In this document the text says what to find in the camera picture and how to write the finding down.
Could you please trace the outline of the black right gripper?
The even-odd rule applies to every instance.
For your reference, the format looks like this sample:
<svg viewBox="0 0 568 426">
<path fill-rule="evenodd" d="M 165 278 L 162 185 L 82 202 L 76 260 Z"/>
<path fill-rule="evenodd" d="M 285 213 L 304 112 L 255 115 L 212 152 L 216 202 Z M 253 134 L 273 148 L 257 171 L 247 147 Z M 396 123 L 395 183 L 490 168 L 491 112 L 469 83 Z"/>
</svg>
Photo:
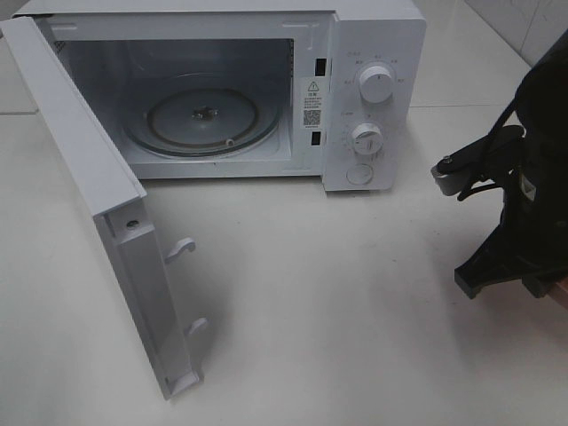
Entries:
<svg viewBox="0 0 568 426">
<path fill-rule="evenodd" d="M 510 280 L 557 284 L 566 278 L 567 181 L 520 172 L 505 192 L 498 228 L 454 270 L 454 281 L 474 299 Z"/>
</svg>

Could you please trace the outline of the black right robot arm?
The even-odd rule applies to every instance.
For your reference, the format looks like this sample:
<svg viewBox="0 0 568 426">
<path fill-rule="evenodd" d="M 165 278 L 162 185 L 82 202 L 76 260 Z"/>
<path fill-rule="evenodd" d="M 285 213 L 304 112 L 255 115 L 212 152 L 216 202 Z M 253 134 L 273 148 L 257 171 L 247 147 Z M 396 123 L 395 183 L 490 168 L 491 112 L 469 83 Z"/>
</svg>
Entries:
<svg viewBox="0 0 568 426">
<path fill-rule="evenodd" d="M 567 276 L 567 35 L 525 75 L 470 164 L 458 198 L 500 188 L 500 223 L 454 271 L 469 297 L 520 280 L 536 298 Z"/>
</svg>

